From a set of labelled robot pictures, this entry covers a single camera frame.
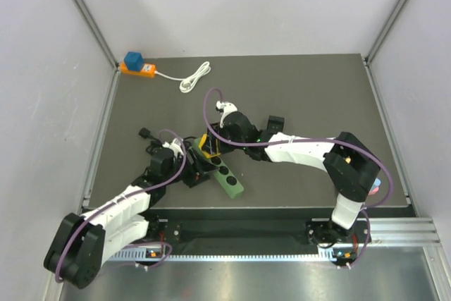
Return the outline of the yellow plug adapter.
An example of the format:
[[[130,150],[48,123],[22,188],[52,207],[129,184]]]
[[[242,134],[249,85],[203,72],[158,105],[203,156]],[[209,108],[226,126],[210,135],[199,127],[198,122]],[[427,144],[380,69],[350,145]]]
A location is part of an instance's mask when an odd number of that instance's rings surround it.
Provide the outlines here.
[[[207,159],[212,159],[221,155],[218,139],[207,133],[200,137],[198,148]]]

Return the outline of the green power strip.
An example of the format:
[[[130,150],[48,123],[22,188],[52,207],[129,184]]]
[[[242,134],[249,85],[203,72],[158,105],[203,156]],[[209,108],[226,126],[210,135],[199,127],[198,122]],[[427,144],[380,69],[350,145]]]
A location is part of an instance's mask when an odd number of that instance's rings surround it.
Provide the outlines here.
[[[218,181],[221,187],[225,190],[229,198],[236,199],[240,197],[244,192],[244,187],[239,182],[237,177],[233,174],[230,168],[220,157],[207,158],[199,148],[201,139],[194,139],[192,142],[194,150],[200,155],[200,157],[211,164],[215,170],[212,172],[212,176]]]

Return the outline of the black plug adapter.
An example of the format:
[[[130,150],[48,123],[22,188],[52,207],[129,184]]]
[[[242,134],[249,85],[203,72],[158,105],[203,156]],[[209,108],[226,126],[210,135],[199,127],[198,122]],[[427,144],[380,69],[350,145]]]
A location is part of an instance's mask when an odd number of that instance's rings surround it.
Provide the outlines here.
[[[285,119],[283,117],[270,115],[266,129],[272,134],[281,133],[283,132],[284,125]]]

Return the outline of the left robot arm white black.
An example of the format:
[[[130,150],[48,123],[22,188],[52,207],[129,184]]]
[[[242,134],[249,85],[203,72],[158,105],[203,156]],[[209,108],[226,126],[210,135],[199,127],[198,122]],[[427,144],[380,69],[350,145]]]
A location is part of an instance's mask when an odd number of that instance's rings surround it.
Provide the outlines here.
[[[57,281],[83,289],[117,252],[138,240],[156,240],[160,226],[148,211],[167,185],[181,181],[193,188],[218,170],[188,142],[150,145],[146,151],[148,167],[121,194],[84,214],[63,218],[43,262]]]

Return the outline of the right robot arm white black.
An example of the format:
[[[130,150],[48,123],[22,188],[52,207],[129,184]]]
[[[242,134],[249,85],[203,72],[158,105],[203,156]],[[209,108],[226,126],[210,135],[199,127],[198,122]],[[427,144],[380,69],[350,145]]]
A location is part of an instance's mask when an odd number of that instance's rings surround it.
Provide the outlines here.
[[[267,127],[259,130],[244,114],[232,112],[211,124],[199,148],[210,159],[241,149],[256,161],[300,164],[326,172],[337,192],[336,204],[330,221],[310,231],[311,240],[328,247],[346,241],[354,234],[366,198],[379,189],[380,167],[369,158],[369,152],[359,153],[366,147],[352,133],[340,133],[337,144],[332,139],[305,142],[284,134],[284,124],[284,118],[270,116]]]

